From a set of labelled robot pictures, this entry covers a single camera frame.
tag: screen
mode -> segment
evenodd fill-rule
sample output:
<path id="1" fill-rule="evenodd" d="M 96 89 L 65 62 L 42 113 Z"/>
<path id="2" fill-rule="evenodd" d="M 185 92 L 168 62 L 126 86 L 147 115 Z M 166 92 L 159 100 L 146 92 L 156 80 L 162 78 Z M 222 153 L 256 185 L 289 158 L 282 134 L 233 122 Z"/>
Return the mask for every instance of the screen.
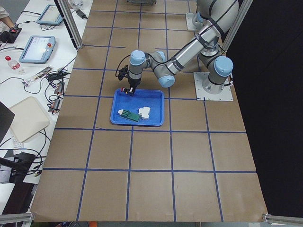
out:
<path id="1" fill-rule="evenodd" d="M 56 21 L 59 16 L 59 11 L 56 6 L 50 6 L 43 14 L 42 21 Z"/>
<path id="2" fill-rule="evenodd" d="M 47 44 L 51 41 L 49 37 L 33 37 L 27 51 L 23 57 L 24 60 L 41 60 L 46 53 Z"/>

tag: white table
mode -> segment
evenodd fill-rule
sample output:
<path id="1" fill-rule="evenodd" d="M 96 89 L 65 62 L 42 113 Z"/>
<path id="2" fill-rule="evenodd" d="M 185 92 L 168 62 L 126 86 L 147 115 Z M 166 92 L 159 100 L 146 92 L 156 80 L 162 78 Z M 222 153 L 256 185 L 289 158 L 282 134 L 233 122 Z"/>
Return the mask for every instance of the white table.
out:
<path id="1" fill-rule="evenodd" d="M 86 16 L 89 16 L 90 8 L 92 5 L 93 0 L 84 0 L 84 4 L 81 7 L 81 10 L 86 14 Z M 41 13 L 44 8 L 48 4 L 54 4 L 52 0 L 31 0 L 26 8 L 24 10 L 26 11 L 32 11 L 36 13 Z M 76 13 L 73 13 L 73 18 L 75 20 L 75 23 L 77 25 L 78 31 L 82 37 L 85 25 L 87 20 L 86 19 L 81 19 Z M 37 20 L 37 15 L 31 14 L 31 13 L 23 13 L 19 17 L 17 24 L 21 22 L 25 22 L 28 20 Z M 20 24 L 19 27 L 22 28 L 22 31 L 20 35 L 18 36 L 17 40 L 15 41 L 14 44 L 7 44 L 5 47 L 19 47 L 19 48 L 24 48 L 26 46 L 27 41 L 29 40 L 31 35 L 52 35 L 56 38 L 56 45 L 54 48 L 54 51 L 48 60 L 46 64 L 22 64 L 22 67 L 25 70 L 25 75 L 16 75 L 12 72 L 12 70 L 8 67 L 7 61 L 4 59 L 5 56 L 9 55 L 13 59 L 17 60 L 19 59 L 22 50 L 4 50 L 0 51 L 0 82 L 6 80 L 7 78 L 10 77 L 21 77 L 23 79 L 29 78 L 33 76 L 34 74 L 38 73 L 42 69 L 44 69 L 47 66 L 53 66 L 53 69 L 56 70 L 60 67 L 65 66 L 67 63 L 69 63 L 74 57 L 77 55 L 77 51 L 74 48 L 71 39 L 69 37 L 69 34 L 67 32 L 67 29 L 62 23 L 60 26 L 55 27 L 52 30 L 47 30 L 47 31 L 42 31 L 40 28 L 40 25 L 35 23 L 35 22 L 30 22 L 26 24 Z M 68 72 L 71 72 L 73 63 L 69 64 L 68 66 Z M 22 101 L 23 99 L 33 96 L 38 99 L 40 104 L 43 106 L 45 111 L 48 111 L 47 107 L 47 100 L 44 96 L 44 91 L 48 85 L 48 82 L 46 79 L 43 80 L 42 82 L 42 88 L 41 91 L 38 94 L 30 94 L 28 92 L 24 91 L 23 84 L 21 80 L 19 79 L 10 79 L 4 84 L 0 85 L 0 101 L 6 105 L 7 107 L 11 107 L 14 104 Z M 26 89 L 31 92 L 37 92 L 40 87 L 40 81 L 36 81 L 34 84 L 31 86 L 27 87 Z M 53 94 L 53 89 L 49 88 L 47 90 L 47 96 L 50 96 Z M 49 138 L 52 137 L 54 127 L 57 121 L 58 114 L 52 115 L 49 113 L 51 122 L 48 127 L 45 128 L 46 134 Z M 3 139 L 3 141 L 9 139 L 11 137 L 10 132 L 8 132 Z M 24 148 L 31 148 L 39 151 L 41 147 L 44 144 L 45 137 L 44 135 L 38 133 L 31 137 L 30 139 L 26 140 L 23 144 Z M 8 141 L 5 143 L 1 148 L 13 148 L 13 143 L 12 141 Z M 41 152 L 42 156 L 46 156 L 47 151 L 49 148 L 49 141 L 47 141 L 45 148 Z M 0 151 L 0 157 L 4 157 L 5 151 Z M 24 182 L 28 183 L 35 183 L 38 184 L 39 182 L 39 176 L 35 177 L 34 175 L 29 175 L 26 176 L 24 179 Z M 3 209 L 7 203 L 7 200 L 13 190 L 14 184 L 13 183 L 6 183 L 6 184 L 0 184 L 0 213 L 3 212 Z"/>

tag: brown paper floor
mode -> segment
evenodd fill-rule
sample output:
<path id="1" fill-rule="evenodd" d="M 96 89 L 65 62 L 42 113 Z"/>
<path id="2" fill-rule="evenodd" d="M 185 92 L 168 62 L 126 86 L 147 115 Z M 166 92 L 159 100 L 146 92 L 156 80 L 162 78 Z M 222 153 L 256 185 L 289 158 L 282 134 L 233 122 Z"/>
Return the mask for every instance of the brown paper floor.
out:
<path id="1" fill-rule="evenodd" d="M 132 50 L 171 57 L 187 43 L 194 0 L 153 6 L 96 0 L 53 134 L 32 211 L 36 221 L 261 221 L 267 212 L 234 90 L 233 102 L 196 101 L 195 58 L 161 88 L 161 127 L 113 125 L 115 70 Z"/>

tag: white plastic block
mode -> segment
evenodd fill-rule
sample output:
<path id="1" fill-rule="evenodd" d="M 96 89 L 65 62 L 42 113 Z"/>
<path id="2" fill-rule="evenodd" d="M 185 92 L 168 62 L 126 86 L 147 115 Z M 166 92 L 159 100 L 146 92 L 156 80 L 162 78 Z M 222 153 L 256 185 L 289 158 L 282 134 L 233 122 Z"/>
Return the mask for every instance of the white plastic block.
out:
<path id="1" fill-rule="evenodd" d="M 122 115 L 123 110 L 118 110 L 118 114 Z"/>
<path id="2" fill-rule="evenodd" d="M 149 114 L 150 114 L 151 108 L 144 106 L 143 108 L 139 108 L 139 115 L 141 115 L 141 118 L 144 120 L 149 119 Z"/>

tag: power adapter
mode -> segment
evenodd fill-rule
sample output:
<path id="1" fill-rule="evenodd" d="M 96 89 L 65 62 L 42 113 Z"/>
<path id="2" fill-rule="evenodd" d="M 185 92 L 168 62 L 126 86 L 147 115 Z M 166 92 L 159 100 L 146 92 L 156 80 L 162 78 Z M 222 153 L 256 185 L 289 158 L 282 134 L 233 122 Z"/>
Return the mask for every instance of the power adapter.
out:
<path id="1" fill-rule="evenodd" d="M 53 72 L 53 73 L 49 73 L 48 76 L 47 76 L 47 80 L 48 81 L 53 81 L 53 80 L 56 80 L 56 79 L 63 79 L 64 76 L 70 74 L 69 72 Z"/>
<path id="2" fill-rule="evenodd" d="M 87 19 L 87 16 L 81 10 L 77 10 L 76 13 L 80 18 Z"/>

